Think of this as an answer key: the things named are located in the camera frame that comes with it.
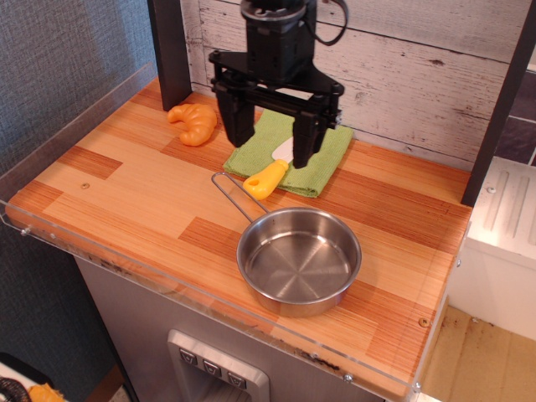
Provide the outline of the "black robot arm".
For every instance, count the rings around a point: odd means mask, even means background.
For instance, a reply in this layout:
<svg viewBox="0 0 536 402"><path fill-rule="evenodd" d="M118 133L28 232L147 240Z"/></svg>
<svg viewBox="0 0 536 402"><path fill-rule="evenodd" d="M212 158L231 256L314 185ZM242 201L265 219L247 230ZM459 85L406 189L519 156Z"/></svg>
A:
<svg viewBox="0 0 536 402"><path fill-rule="evenodd" d="M344 87L313 62L314 1L243 1L245 52L215 50L212 79L229 141L241 147L255 133L255 108L293 117L293 163L304 168L320 151L326 131L340 122Z"/></svg>

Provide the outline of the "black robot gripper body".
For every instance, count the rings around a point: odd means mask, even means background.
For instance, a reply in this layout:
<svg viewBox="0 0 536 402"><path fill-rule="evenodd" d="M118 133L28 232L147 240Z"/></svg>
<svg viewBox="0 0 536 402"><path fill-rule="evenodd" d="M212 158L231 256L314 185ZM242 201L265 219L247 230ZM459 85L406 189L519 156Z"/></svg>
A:
<svg viewBox="0 0 536 402"><path fill-rule="evenodd" d="M288 116L308 112L328 128L341 120L338 98L344 88L313 64L315 15L309 12L244 12L247 50L216 49L213 92L243 93L257 106Z"/></svg>

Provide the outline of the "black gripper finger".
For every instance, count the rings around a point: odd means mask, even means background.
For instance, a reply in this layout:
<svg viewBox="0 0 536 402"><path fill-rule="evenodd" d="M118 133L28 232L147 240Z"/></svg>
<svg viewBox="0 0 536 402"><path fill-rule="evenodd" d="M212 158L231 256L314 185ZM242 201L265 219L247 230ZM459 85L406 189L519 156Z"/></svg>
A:
<svg viewBox="0 0 536 402"><path fill-rule="evenodd" d="M229 141L234 147L242 147L255 133L255 106L243 93L218 90L216 97Z"/></svg>
<svg viewBox="0 0 536 402"><path fill-rule="evenodd" d="M327 123L323 117L302 112L295 117L293 123L293 165L304 168L309 159L319 152L327 131Z"/></svg>

